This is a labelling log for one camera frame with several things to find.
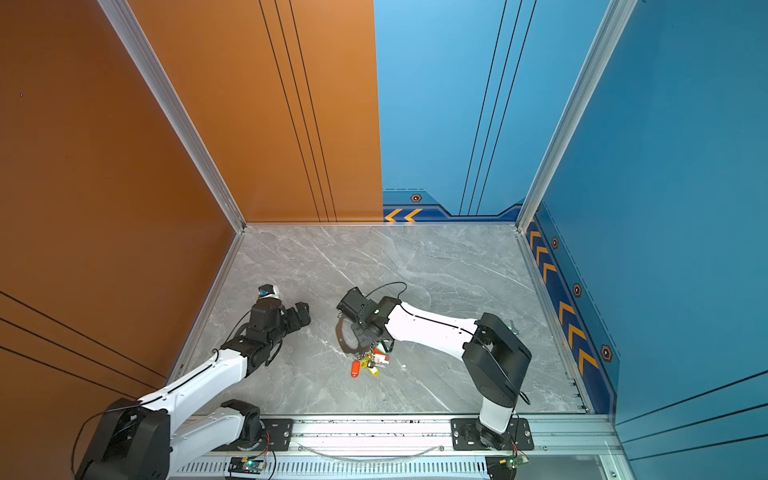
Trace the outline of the bunch of coloured keys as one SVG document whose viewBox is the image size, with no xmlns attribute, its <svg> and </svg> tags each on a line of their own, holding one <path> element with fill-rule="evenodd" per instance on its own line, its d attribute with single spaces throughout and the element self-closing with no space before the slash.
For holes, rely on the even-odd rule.
<svg viewBox="0 0 768 480">
<path fill-rule="evenodd" d="M 379 348 L 373 348 L 365 353 L 360 353 L 352 362 L 350 376 L 358 378 L 363 371 L 368 372 L 374 378 L 378 378 L 381 369 L 390 363 L 390 356 Z"/>
</svg>

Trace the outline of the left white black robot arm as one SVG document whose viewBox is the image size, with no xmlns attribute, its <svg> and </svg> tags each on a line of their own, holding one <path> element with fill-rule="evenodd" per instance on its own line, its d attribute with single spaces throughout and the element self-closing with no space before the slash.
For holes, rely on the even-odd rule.
<svg viewBox="0 0 768 480">
<path fill-rule="evenodd" d="M 208 402 L 261 367 L 270 365 L 285 337 L 311 322 L 307 303 L 285 306 L 259 298 L 248 321 L 203 364 L 137 400 L 119 399 L 96 414 L 99 423 L 79 462 L 76 479 L 166 479 L 209 452 L 234 445 L 251 450 L 268 435 L 259 407 L 228 400 L 202 419 Z"/>
</svg>

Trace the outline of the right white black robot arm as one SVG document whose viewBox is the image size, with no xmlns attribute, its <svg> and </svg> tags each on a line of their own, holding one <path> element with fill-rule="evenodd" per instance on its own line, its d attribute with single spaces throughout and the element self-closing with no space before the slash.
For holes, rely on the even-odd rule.
<svg viewBox="0 0 768 480">
<path fill-rule="evenodd" d="M 374 301 L 357 288 L 347 292 L 337 310 L 351 322 L 349 330 L 357 342 L 351 347 L 343 324 L 337 324 L 337 339 L 347 354 L 366 354 L 377 346 L 388 354 L 396 343 L 410 342 L 461 360 L 483 397 L 475 424 L 479 442 L 493 450 L 517 448 L 510 423 L 517 403 L 529 401 L 522 386 L 532 353 L 498 316 L 449 317 L 395 297 Z"/>
</svg>

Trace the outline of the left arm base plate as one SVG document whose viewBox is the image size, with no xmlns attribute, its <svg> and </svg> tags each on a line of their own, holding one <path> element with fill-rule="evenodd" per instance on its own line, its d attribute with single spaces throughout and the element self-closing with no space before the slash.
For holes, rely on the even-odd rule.
<svg viewBox="0 0 768 480">
<path fill-rule="evenodd" d="M 293 426 L 294 420 L 290 418 L 247 420 L 233 445 L 241 451 L 286 452 L 290 447 Z"/>
</svg>

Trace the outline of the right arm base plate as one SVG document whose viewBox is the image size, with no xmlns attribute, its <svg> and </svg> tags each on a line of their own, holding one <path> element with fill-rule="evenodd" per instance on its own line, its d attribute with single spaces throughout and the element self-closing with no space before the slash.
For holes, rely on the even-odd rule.
<svg viewBox="0 0 768 480">
<path fill-rule="evenodd" d="M 478 418 L 453 418 L 450 420 L 453 449 L 456 451 L 495 450 L 533 451 L 533 434 L 527 419 L 513 417 L 506 430 L 498 433 L 484 425 Z"/>
</svg>

